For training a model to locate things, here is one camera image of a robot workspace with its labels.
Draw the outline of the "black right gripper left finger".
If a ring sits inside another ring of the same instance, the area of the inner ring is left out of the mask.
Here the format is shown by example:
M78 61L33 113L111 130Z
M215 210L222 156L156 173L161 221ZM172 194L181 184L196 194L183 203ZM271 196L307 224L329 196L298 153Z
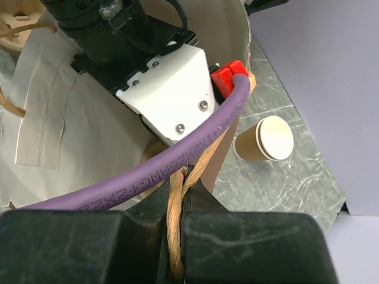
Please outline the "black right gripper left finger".
M126 211L1 215L2 283L169 283L169 183Z

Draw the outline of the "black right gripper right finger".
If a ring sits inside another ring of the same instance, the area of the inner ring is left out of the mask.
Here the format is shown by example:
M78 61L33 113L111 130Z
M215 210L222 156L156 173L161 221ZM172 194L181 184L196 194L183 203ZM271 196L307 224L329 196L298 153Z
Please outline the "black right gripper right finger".
M232 212L202 183L185 195L186 283L337 283L323 231L307 214Z

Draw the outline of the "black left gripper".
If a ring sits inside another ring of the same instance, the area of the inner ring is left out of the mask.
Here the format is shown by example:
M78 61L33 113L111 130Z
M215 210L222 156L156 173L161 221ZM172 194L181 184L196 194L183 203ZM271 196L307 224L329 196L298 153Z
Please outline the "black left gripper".
M181 26L147 15L139 1L43 1L59 28L81 52L71 67L87 73L109 92L125 91L148 62L182 47L195 44L187 17L178 1L170 1Z

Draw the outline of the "brown paper takeout bag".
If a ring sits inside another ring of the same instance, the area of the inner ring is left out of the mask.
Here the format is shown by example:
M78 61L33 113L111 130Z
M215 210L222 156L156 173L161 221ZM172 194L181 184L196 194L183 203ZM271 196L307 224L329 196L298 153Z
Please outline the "brown paper takeout bag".
M145 13L176 27L170 1L139 1ZM204 50L213 114L173 145L71 63L81 48L46 9L18 59L1 125L1 203L17 209L126 211L169 183L166 244L169 283L184 280L181 224L186 193L219 170L254 84L242 1L178 1Z

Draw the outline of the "brown paper cups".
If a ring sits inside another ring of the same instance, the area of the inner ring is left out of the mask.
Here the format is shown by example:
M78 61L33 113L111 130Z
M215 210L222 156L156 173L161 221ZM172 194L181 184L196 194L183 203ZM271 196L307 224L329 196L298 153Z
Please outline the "brown paper cups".
M233 144L237 157L243 161L280 161L291 156L294 135L288 123L272 115L239 134Z

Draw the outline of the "brown pulp cup carrier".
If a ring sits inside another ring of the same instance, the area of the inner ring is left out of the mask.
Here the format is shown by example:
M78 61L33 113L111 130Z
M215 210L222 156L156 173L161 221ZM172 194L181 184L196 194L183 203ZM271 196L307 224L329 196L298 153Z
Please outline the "brown pulp cup carrier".
M35 24L46 10L39 0L1 0L1 32ZM1 49L19 56L30 31L23 31L1 39Z

